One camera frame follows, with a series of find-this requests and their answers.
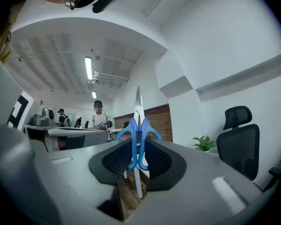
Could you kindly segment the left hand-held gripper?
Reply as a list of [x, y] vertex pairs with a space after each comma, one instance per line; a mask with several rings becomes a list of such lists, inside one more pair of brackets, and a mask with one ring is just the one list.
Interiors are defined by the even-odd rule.
[[0, 125], [24, 130], [35, 113], [35, 99], [10, 75], [0, 61]]

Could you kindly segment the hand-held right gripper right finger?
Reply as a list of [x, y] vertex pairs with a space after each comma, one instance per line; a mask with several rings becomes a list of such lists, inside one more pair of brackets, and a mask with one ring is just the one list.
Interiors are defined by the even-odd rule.
[[130, 225], [213, 225], [233, 216], [218, 194], [213, 179], [223, 177], [246, 205], [261, 196], [247, 177], [209, 153], [168, 141], [151, 139], [160, 149], [179, 154], [186, 162], [181, 180], [169, 190], [148, 191], [125, 220]]

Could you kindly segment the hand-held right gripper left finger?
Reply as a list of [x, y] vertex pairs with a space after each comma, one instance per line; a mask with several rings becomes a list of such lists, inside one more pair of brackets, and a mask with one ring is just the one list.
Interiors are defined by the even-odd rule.
[[130, 140], [123, 140], [48, 154], [53, 169], [50, 189], [63, 225], [128, 225], [118, 181], [131, 150]]

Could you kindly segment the blue-handled scissors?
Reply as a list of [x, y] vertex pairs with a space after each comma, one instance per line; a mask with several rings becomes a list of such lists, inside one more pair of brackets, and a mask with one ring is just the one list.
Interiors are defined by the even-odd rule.
[[[142, 162], [145, 153], [145, 140], [148, 133], [155, 135], [159, 140], [162, 139], [161, 135], [151, 127], [149, 120], [145, 118], [141, 90], [138, 86], [134, 107], [134, 117], [130, 119], [126, 128], [117, 133], [115, 138], [117, 141], [123, 135], [129, 134], [131, 136], [133, 163], [127, 167], [127, 170], [133, 170], [137, 165], [144, 171], [149, 170], [148, 165], [144, 165]], [[140, 134], [139, 156], [137, 156], [137, 134]]]

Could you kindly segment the green potted plant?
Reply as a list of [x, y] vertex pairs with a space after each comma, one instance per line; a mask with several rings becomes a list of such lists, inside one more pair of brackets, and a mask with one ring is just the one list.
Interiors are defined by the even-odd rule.
[[207, 152], [210, 149], [213, 149], [216, 147], [215, 142], [212, 141], [208, 135], [202, 136], [201, 138], [194, 137], [192, 139], [197, 142], [196, 144], [193, 145], [196, 150]]

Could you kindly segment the white desk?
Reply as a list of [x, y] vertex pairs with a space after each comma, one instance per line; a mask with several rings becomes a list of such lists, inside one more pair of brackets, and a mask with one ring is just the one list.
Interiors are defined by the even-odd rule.
[[90, 147], [108, 142], [110, 136], [106, 130], [58, 127], [58, 126], [34, 126], [25, 124], [23, 131], [30, 139], [43, 142], [48, 152], [59, 151], [58, 139], [76, 138], [84, 136], [82, 147]]

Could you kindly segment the grey desktop machine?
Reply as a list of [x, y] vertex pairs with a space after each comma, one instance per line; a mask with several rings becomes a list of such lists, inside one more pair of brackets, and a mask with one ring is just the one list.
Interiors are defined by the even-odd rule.
[[32, 118], [31, 124], [34, 125], [34, 126], [52, 126], [52, 125], [55, 125], [53, 110], [48, 108], [48, 107], [43, 108], [41, 115], [38, 115], [38, 114], [34, 115], [34, 117]]

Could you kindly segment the yellow plaid shirt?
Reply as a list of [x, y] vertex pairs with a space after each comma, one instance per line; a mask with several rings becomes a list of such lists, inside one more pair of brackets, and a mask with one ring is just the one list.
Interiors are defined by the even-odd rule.
[[6, 63], [11, 53], [12, 27], [26, 0], [16, 0], [9, 8], [1, 12], [3, 21], [0, 24], [0, 61]]

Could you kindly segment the black mesh office chair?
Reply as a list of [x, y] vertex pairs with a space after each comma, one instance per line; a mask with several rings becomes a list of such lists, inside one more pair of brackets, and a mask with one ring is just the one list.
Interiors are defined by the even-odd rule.
[[224, 133], [218, 135], [216, 145], [219, 158], [250, 180], [259, 170], [258, 125], [249, 124], [252, 113], [246, 106], [235, 106], [225, 111]]

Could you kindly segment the white ceiling pipes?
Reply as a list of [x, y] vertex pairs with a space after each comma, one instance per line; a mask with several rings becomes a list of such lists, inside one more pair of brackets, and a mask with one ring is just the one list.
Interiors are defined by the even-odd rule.
[[100, 73], [100, 72], [94, 72], [93, 75], [93, 81], [94, 82], [99, 82], [99, 81], [104, 81], [104, 82], [113, 82], [113, 83], [127, 83], [128, 78], [126, 77], [121, 77], [117, 75], [110, 75], [106, 73]]

